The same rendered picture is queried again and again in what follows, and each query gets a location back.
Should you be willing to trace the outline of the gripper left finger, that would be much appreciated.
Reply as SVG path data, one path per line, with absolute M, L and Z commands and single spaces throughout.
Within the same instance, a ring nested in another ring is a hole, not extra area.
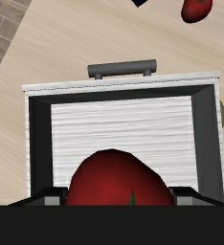
M 68 189 L 66 187 L 47 187 L 38 194 L 11 203 L 12 206 L 63 206 Z

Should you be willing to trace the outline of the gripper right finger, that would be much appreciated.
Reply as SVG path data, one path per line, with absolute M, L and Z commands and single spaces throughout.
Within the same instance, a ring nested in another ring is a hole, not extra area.
M 199 194 L 191 187 L 169 187 L 175 206 L 224 206 L 220 202 Z

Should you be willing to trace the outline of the red tomato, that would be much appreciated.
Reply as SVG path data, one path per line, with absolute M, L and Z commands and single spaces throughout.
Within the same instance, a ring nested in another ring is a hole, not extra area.
M 97 151 L 74 173 L 66 206 L 172 206 L 173 197 L 160 177 L 128 152 Z
M 184 0 L 181 17 L 189 24 L 206 18 L 213 8 L 213 0 Z

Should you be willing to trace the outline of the open white drawer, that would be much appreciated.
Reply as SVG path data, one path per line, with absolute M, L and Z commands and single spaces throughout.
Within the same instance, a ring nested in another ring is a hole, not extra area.
M 169 187 L 224 202 L 219 73 L 155 76 L 154 68 L 91 65 L 86 81 L 23 86 L 28 195 L 68 186 L 86 157 L 117 148 Z

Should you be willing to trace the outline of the yellow round object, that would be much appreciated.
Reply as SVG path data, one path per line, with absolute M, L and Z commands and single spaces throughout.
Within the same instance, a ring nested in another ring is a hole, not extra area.
M 224 129 L 224 102 L 223 100 L 219 100 L 219 101 L 220 101 L 222 128 Z

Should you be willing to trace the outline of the dark blue object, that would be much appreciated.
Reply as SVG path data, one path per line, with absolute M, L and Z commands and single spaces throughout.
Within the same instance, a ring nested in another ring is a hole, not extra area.
M 131 1 L 134 3 L 134 5 L 135 5 L 137 8 L 139 8 L 139 7 L 141 7 L 142 4 L 144 4 L 147 0 L 131 0 Z

